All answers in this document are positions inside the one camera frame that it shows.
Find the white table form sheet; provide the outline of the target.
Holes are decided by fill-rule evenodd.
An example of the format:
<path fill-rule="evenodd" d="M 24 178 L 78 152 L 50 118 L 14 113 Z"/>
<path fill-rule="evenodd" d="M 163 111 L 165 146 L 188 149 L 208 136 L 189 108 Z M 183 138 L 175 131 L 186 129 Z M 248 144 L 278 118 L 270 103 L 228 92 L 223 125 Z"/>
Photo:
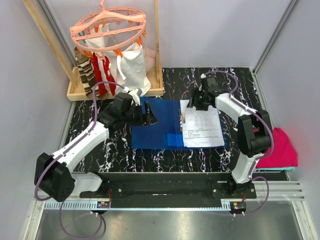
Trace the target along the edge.
<path fill-rule="evenodd" d="M 180 100 L 183 145 L 187 148 L 218 148 L 225 146 L 219 111 L 187 107 L 188 100 Z"/>

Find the blue plastic folder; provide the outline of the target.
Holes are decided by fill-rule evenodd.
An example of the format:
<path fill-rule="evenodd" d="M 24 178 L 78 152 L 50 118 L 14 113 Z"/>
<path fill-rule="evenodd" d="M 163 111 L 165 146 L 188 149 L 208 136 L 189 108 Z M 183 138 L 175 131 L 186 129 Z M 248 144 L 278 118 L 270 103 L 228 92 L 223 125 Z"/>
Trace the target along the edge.
<path fill-rule="evenodd" d="M 140 102 L 150 102 L 151 110 L 158 123 L 149 126 L 132 127 L 132 147 L 135 149 L 173 150 L 185 151 L 208 148 L 225 148 L 227 140 L 221 128 L 225 140 L 223 147 L 188 148 L 184 146 L 182 135 L 181 100 L 168 100 L 162 98 L 142 97 Z"/>

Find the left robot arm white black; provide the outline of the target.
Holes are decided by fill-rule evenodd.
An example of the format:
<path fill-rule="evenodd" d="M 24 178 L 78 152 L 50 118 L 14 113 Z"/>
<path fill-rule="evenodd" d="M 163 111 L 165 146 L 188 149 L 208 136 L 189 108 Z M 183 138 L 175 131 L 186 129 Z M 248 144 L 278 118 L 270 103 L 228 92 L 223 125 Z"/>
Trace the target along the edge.
<path fill-rule="evenodd" d="M 125 124 L 151 126 L 157 123 L 148 101 L 141 102 L 135 91 L 118 93 L 104 109 L 95 110 L 94 119 L 75 139 L 52 154 L 42 153 L 36 161 L 34 196 L 42 190 L 57 202 L 71 194 L 91 193 L 97 198 L 108 194 L 108 179 L 98 172 L 74 173 L 75 167 L 96 146 Z"/>

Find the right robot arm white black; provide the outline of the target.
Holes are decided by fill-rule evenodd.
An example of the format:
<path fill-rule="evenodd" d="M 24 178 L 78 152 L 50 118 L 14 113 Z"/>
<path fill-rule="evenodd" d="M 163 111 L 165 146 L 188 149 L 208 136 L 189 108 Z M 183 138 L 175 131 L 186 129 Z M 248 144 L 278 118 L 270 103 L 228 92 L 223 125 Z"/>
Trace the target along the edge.
<path fill-rule="evenodd" d="M 237 121 L 237 144 L 240 154 L 231 177 L 227 180 L 227 192 L 232 198 L 239 198 L 250 189 L 252 174 L 266 152 L 274 149 L 269 113 L 255 110 L 237 100 L 232 93 L 220 88 L 215 77 L 201 76 L 201 88 L 191 92 L 188 108 L 207 111 L 212 106 L 234 121 Z"/>

